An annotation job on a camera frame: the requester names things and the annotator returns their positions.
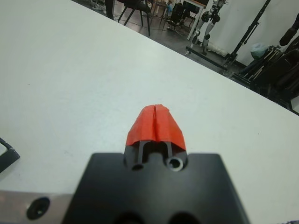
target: screw hole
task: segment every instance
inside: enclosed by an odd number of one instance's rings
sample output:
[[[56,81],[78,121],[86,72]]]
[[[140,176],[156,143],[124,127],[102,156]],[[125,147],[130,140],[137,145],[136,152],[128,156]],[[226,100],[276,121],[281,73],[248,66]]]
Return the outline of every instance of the screw hole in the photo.
[[[27,209],[27,218],[35,220],[42,217],[50,206],[50,200],[47,197],[41,197],[34,200]]]
[[[166,165],[173,171],[180,171],[183,168],[183,161],[177,157],[168,158]]]
[[[169,165],[171,166],[171,168],[178,168],[181,163],[176,159],[171,159],[169,161]]]
[[[141,170],[141,169],[143,169],[143,165],[142,164],[137,164],[137,165],[134,165],[132,167],[133,171],[137,171],[137,170]]]

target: white wall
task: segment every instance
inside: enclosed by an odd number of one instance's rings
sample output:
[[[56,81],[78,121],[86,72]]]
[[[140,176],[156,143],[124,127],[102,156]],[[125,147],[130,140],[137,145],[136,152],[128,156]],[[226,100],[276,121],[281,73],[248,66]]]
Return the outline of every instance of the white wall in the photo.
[[[211,32],[211,42],[231,53],[265,2],[266,0],[229,0],[220,11],[221,20]],[[211,8],[212,3],[213,0],[210,0],[207,10]],[[237,60],[248,65],[253,60],[250,48],[254,43],[279,45],[280,38],[294,23],[298,13],[299,0],[272,0],[259,20],[260,25],[247,44],[238,51]]]

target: floor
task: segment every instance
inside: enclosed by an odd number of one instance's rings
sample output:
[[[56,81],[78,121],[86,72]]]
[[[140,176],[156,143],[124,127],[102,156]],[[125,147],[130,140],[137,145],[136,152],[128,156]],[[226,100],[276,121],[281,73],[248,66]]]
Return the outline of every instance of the floor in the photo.
[[[85,7],[92,9],[92,7],[90,6],[89,0],[73,0],[73,1],[77,2],[80,5],[83,5]],[[116,22],[124,8],[125,7],[122,3],[115,1],[114,20],[116,20]],[[104,14],[103,11],[99,11],[99,10],[94,10],[94,11],[96,11],[100,14]],[[131,12],[131,9],[128,9],[124,13],[123,17],[121,18],[120,23],[123,24],[125,22],[125,20],[129,16],[130,12]],[[130,20],[126,26],[128,28],[178,52],[179,54],[185,55],[186,46],[190,46],[190,44],[191,44],[191,42],[187,40],[187,36],[189,34],[189,30],[188,30],[189,28],[188,27],[184,27],[184,28],[177,27],[175,31],[168,30],[167,29],[168,23],[166,23],[165,26],[164,26],[164,21],[162,21],[160,23],[162,13],[163,13],[163,10],[160,9],[157,16],[154,16],[153,21],[150,25],[150,36],[148,35],[146,16],[143,17],[143,27],[142,27],[139,11],[135,11],[133,13],[132,17],[130,18]],[[193,22],[191,24],[190,23],[191,23],[191,19],[186,18],[185,25],[192,27]],[[194,46],[194,49],[200,51],[199,45]],[[214,66],[213,64],[198,57],[197,55],[190,54],[187,57],[190,58],[191,60],[196,61],[196,62],[204,65],[205,67],[208,67],[209,69],[223,75],[222,69]],[[208,52],[208,57],[218,63],[223,62],[223,57],[214,52]],[[236,71],[239,71],[241,68],[242,67],[240,67],[240,66],[234,65],[234,66],[232,66],[231,71],[236,72]]]

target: person's leg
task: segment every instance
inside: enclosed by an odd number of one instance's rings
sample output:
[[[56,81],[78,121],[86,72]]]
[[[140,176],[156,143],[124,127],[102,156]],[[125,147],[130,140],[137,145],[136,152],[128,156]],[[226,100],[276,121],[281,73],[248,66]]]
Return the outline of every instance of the person's leg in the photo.
[[[107,17],[109,19],[114,20],[114,18],[113,18],[113,12],[112,12],[112,9],[113,9],[113,0],[105,0],[105,6],[106,6]]]

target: red tape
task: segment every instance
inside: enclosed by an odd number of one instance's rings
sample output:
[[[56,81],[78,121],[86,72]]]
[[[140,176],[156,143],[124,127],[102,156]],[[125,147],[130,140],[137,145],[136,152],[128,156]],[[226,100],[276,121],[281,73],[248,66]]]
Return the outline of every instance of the red tape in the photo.
[[[138,141],[169,141],[186,150],[182,131],[167,107],[149,105],[143,108],[128,133],[126,145]]]

